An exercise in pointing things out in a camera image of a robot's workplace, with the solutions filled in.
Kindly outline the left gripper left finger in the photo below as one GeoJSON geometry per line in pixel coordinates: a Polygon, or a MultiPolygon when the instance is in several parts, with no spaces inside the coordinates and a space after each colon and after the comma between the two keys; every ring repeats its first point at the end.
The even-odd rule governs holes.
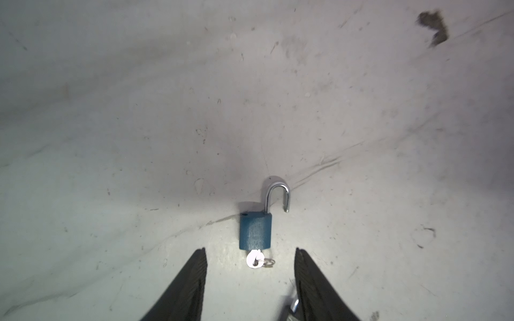
{"type": "Polygon", "coordinates": [[[197,249],[142,319],[156,321],[200,320],[206,276],[206,250],[204,248],[197,249]]]}

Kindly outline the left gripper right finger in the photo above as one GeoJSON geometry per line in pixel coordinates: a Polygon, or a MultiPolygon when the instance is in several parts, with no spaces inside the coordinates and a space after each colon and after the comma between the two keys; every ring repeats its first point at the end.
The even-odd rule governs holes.
{"type": "Polygon", "coordinates": [[[294,316],[297,319],[360,320],[340,298],[309,253],[300,248],[295,251],[294,277],[298,296],[294,316]]]}

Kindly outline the blue padlock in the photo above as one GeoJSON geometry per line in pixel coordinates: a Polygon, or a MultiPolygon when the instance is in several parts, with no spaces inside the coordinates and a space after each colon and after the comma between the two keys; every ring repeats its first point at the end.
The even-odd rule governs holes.
{"type": "Polygon", "coordinates": [[[290,187],[283,181],[272,183],[266,192],[262,211],[247,211],[240,214],[239,249],[244,251],[267,250],[271,248],[273,215],[270,212],[271,197],[275,189],[283,192],[283,210],[290,211],[290,187]]]}

